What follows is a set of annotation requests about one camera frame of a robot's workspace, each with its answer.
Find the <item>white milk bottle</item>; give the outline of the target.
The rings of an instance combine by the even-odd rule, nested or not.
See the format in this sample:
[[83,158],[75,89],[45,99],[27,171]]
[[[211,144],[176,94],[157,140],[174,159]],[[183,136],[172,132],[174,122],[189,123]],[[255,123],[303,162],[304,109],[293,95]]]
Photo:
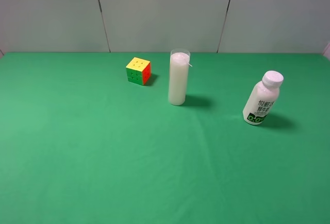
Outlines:
[[277,71],[267,71],[258,82],[242,111],[244,120],[251,125],[261,124],[279,97],[284,77]]

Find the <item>colourful puzzle cube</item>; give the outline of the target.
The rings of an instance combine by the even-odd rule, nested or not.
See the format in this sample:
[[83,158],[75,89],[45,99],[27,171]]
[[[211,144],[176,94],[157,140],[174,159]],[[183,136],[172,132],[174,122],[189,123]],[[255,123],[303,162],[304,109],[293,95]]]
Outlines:
[[126,66],[126,74],[129,82],[139,85],[146,85],[152,75],[151,62],[134,57]]

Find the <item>tall white candle in glass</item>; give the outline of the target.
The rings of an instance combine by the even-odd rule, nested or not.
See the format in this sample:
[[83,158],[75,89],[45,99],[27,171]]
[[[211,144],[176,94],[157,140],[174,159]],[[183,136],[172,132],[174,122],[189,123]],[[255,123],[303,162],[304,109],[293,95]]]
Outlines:
[[190,52],[185,49],[174,49],[170,54],[169,69],[169,103],[180,106],[185,102],[188,72],[190,64]]

